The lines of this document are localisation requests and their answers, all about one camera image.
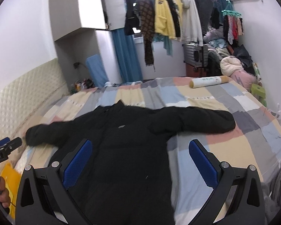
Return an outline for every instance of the silver bolt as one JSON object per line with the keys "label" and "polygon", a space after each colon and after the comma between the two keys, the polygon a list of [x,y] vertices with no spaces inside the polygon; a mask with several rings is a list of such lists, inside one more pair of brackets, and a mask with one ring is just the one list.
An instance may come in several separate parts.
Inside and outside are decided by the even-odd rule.
{"label": "silver bolt", "polygon": [[255,171],[255,170],[256,170],[256,167],[255,167],[254,165],[250,165],[250,169],[251,169],[252,171]]}
{"label": "silver bolt", "polygon": [[28,171],[28,170],[30,170],[30,168],[31,168],[31,165],[27,165],[27,166],[25,167],[25,170]]}
{"label": "silver bolt", "polygon": [[58,165],[59,165],[58,161],[52,162],[52,164],[51,164],[52,167],[58,167]]}
{"label": "silver bolt", "polygon": [[223,167],[223,168],[229,167],[229,163],[228,163],[228,162],[222,162],[222,167]]}

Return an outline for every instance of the plastic stool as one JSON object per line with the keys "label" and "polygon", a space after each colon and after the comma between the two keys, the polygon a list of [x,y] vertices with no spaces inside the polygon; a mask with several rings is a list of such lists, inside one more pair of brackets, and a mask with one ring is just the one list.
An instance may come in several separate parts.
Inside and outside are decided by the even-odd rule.
{"label": "plastic stool", "polygon": [[265,89],[259,85],[252,84],[251,94],[266,107]]}

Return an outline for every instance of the patchwork bedsheet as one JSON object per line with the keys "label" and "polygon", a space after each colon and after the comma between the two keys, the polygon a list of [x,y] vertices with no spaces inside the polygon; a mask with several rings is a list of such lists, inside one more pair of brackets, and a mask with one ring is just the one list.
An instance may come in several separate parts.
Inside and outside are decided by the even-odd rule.
{"label": "patchwork bedsheet", "polygon": [[[234,167],[255,165],[262,182],[272,179],[281,162],[281,126],[250,93],[234,81],[192,89],[188,86],[190,80],[187,77],[171,77],[139,85],[81,91],[54,103],[40,122],[69,121],[99,105],[109,106],[119,100],[126,105],[152,109],[196,106],[230,111],[236,121],[236,128],[231,132],[184,132],[168,141],[175,220],[179,225],[188,224],[212,192],[189,156],[188,144],[191,140],[198,139],[220,161],[227,161]],[[27,147],[16,170],[21,173],[27,164],[35,168],[47,166],[56,150],[56,147],[47,144]]]}

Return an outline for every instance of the tufted headboard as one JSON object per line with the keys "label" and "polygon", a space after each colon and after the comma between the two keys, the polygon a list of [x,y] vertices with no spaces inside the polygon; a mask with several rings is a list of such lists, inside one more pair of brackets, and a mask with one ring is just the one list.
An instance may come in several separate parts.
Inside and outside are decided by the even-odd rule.
{"label": "tufted headboard", "polygon": [[0,91],[0,140],[22,137],[33,116],[68,94],[57,58],[14,80]]}

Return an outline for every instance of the silver suitcase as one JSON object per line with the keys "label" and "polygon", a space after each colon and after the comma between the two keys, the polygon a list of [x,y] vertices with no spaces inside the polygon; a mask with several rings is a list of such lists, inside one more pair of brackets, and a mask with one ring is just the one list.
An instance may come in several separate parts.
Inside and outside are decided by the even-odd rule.
{"label": "silver suitcase", "polygon": [[208,64],[208,47],[196,43],[183,45],[184,62],[195,68],[206,68]]}

